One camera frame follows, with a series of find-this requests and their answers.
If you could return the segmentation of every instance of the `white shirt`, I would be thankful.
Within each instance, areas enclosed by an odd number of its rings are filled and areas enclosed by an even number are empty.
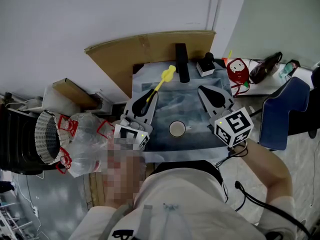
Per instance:
[[[294,216],[292,197],[282,196],[270,204]],[[131,230],[132,236],[123,239],[135,236],[144,205],[152,207],[147,220],[150,240],[265,240],[264,234],[270,231],[281,232],[284,240],[296,239],[296,227],[266,209],[258,227],[250,224],[225,204],[222,187],[212,175],[191,168],[149,176],[135,198],[134,210],[118,221],[108,239],[122,239],[112,236],[117,230]],[[97,240],[115,211],[106,206],[91,208],[69,240]]]

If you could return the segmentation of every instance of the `small box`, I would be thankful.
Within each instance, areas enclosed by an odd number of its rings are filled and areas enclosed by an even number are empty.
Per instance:
[[[196,63],[196,69],[198,70],[201,77],[209,76],[211,75],[216,67],[215,67],[215,58],[212,53],[207,52],[205,54],[205,57],[200,59]]]
[[[73,101],[82,109],[92,109],[98,105],[95,100],[68,78],[54,82],[52,88]]]
[[[230,148],[249,138],[253,128],[244,107],[214,121],[214,134]]]

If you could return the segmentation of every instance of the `white wall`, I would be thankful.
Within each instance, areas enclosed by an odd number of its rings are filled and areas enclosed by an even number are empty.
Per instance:
[[[0,92],[42,96],[45,86],[69,78],[124,101],[84,48],[142,33],[204,30],[209,8],[210,0],[0,0]]]
[[[222,58],[226,51],[229,40],[236,26],[241,8],[245,0],[218,0],[213,23],[216,35],[211,47],[211,53],[215,58]]]
[[[225,50],[232,57],[264,59],[283,53],[312,67],[320,61],[320,0],[244,0]]]

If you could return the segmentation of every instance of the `blue chair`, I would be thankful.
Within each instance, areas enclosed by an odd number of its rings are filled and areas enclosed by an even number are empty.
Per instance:
[[[259,139],[262,146],[273,150],[286,149],[289,113],[290,111],[306,111],[309,93],[310,87],[307,83],[300,78],[292,77],[265,99],[262,106]]]

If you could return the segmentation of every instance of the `white desk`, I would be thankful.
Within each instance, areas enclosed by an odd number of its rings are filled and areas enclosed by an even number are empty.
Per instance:
[[[234,58],[230,58],[228,60],[228,63],[233,61]],[[249,68],[249,72],[251,72],[256,65],[258,65],[258,62],[255,62],[250,59],[243,59],[243,62],[246,64],[246,66]],[[279,70],[272,76],[267,76],[264,80],[262,80],[258,84],[250,84],[250,89],[242,94],[239,94],[238,96],[241,95],[270,95],[274,93],[276,90],[278,90],[289,78],[287,77],[287,80],[281,79],[279,77],[279,72],[284,68],[285,64],[281,63]],[[293,74],[293,77],[298,77],[301,80],[305,81],[311,89],[314,88],[312,81],[311,81],[311,75],[312,71],[298,67],[296,71]],[[235,83],[230,80],[230,85],[233,86]],[[236,88],[232,88],[232,94],[234,95],[237,91]],[[247,88],[245,86],[241,86],[240,92],[245,91]]]

